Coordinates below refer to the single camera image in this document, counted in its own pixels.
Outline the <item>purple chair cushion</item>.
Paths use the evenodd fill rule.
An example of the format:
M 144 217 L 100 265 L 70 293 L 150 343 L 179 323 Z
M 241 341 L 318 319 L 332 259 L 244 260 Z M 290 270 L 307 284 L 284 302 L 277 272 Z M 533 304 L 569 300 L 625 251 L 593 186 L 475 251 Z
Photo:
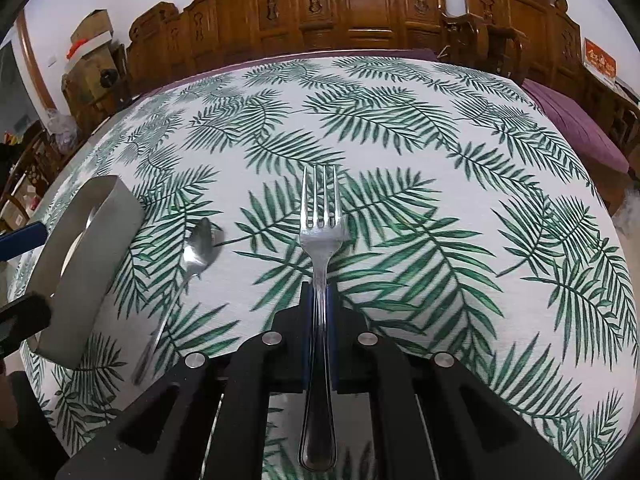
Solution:
M 578 155 L 626 174 L 629 162 L 602 128 L 568 96 L 525 78 L 523 90 L 538 104 Z

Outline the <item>purple bench cushion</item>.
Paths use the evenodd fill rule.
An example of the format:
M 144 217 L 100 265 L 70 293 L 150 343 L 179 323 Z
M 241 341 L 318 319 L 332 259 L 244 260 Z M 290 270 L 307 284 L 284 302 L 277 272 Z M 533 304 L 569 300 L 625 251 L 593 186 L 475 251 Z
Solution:
M 236 63 L 224 67 L 215 68 L 214 70 L 206 70 L 206 72 L 195 74 L 189 77 L 184 77 L 169 84 L 163 84 L 153 90 L 145 93 L 141 93 L 142 96 L 148 98 L 154 96 L 155 93 L 160 91 L 170 90 L 181 86 L 182 84 L 190 84 L 191 82 L 197 82 L 208 76 L 217 76 L 229 72 L 235 72 L 236 70 L 244 70 L 244 68 L 252 68 L 265 64 L 272 64 L 277 62 L 286 61 L 300 61 L 300 60 L 316 60 L 317 58 L 344 58 L 344 56 L 390 56 L 391 58 L 408 58 L 408 60 L 420 60 L 428 62 L 437 62 L 439 57 L 436 52 L 431 49 L 342 49 L 342 50 L 325 50 L 325 51 L 312 51 L 312 52 L 300 52 L 289 53 L 276 56 L 270 56 L 269 58 L 258 58 L 257 60 L 250 60 L 241 63 Z

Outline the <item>stacked cardboard boxes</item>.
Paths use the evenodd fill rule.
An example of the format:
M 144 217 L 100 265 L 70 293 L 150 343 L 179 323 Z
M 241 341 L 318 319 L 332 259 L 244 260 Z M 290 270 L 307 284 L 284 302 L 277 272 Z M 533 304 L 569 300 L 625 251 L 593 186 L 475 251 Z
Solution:
M 107 10 L 88 14 L 70 36 L 61 91 L 83 133 L 90 133 L 130 100 L 125 49 L 114 40 Z

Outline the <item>steel fork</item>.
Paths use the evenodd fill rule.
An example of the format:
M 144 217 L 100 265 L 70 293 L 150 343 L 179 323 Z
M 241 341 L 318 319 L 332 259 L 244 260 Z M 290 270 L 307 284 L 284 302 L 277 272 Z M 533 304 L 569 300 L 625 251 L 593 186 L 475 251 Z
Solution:
M 318 165 L 305 168 L 300 193 L 299 244 L 311 260 L 314 296 L 309 334 L 309 377 L 298 455 L 300 464 L 313 472 L 326 472 L 336 462 L 328 267 L 331 258 L 347 239 L 337 169 Z

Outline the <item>green leaf patterned tablecloth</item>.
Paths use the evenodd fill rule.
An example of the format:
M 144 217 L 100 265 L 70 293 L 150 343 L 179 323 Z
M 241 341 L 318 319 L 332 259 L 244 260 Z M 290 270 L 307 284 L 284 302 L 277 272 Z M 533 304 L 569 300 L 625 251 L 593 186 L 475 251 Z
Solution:
M 451 353 L 585 479 L 634 423 L 634 292 L 578 155 L 513 82 L 387 56 L 286 61 L 160 91 L 73 162 L 47 226 L 91 178 L 117 176 L 144 220 L 76 370 L 24 351 L 43 457 L 74 456 L 139 394 L 146 341 L 209 218 L 214 260 L 183 289 L 150 369 L 221 356 L 296 304 L 305 168 L 337 169 L 349 238 L 329 266 L 344 303 L 416 356 Z

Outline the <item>wooden door frame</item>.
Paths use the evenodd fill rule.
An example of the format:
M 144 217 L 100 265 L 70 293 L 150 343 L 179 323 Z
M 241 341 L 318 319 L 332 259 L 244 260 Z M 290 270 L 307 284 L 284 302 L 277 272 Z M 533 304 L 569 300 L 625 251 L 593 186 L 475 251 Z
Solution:
M 46 110 L 48 110 L 49 108 L 51 110 L 55 110 L 55 102 L 53 101 L 52 96 L 49 93 L 47 85 L 44 83 L 40 68 L 35 57 L 34 49 L 32 48 L 32 43 L 30 42 L 24 9 L 22 9 L 20 13 L 17 14 L 15 26 L 17 30 L 18 42 L 20 43 L 22 49 L 29 78 L 35 87 L 38 99 Z

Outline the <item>carved wooden bench backrest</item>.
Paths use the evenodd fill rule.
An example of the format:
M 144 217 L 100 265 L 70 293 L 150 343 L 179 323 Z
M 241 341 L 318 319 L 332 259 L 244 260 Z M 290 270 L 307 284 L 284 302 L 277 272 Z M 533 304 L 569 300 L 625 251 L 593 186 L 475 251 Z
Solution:
M 255 58 L 334 49 L 445 47 L 444 0 L 160 2 L 131 25 L 132 90 L 145 93 Z

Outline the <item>red sign board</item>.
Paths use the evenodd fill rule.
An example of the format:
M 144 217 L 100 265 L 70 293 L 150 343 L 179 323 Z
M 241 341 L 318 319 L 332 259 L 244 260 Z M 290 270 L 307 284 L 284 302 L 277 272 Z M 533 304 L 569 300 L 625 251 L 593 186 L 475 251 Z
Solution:
M 616 78 L 616 59 L 588 38 L 584 40 L 584 60 L 588 67 L 602 77 L 608 80 Z

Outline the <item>small dark steel spoon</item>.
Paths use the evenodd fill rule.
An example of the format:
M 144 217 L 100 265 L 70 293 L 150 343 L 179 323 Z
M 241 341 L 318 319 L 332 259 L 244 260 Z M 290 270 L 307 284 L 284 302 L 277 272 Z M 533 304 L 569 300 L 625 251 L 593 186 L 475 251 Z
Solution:
M 184 275 L 179 283 L 177 289 L 169 296 L 168 303 L 163 310 L 160 320 L 153 330 L 150 339 L 146 343 L 140 360 L 134 374 L 131 376 L 131 381 L 135 386 L 140 386 L 145 378 L 146 373 L 152 362 L 154 352 L 160 342 L 160 336 L 165 329 L 165 326 L 169 320 L 171 310 L 175 307 L 183 289 L 188 287 L 191 278 L 194 276 L 200 276 L 213 262 L 214 260 L 214 236 L 212 231 L 212 222 L 209 218 L 203 218 L 196 222 L 196 225 L 191 230 L 191 233 L 183 247 L 182 262 L 184 263 Z

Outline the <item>clear plastic bag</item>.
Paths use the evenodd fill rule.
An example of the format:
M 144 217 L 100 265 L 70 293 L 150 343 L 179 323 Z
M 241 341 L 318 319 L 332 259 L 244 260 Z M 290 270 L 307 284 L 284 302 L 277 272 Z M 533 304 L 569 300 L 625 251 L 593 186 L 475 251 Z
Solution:
M 61 154 L 70 154 L 78 147 L 79 142 L 79 129 L 75 118 L 55 108 L 48 108 L 47 116 L 46 128 L 55 140 L 56 147 Z

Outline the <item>grey rectangular utensil tray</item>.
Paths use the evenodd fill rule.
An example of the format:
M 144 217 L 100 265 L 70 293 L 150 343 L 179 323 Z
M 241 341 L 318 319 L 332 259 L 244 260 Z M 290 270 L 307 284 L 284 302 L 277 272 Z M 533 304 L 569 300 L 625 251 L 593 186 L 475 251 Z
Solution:
M 26 290 L 47 299 L 51 321 L 29 350 L 76 370 L 104 296 L 137 232 L 143 208 L 117 176 L 89 179 L 44 244 Z

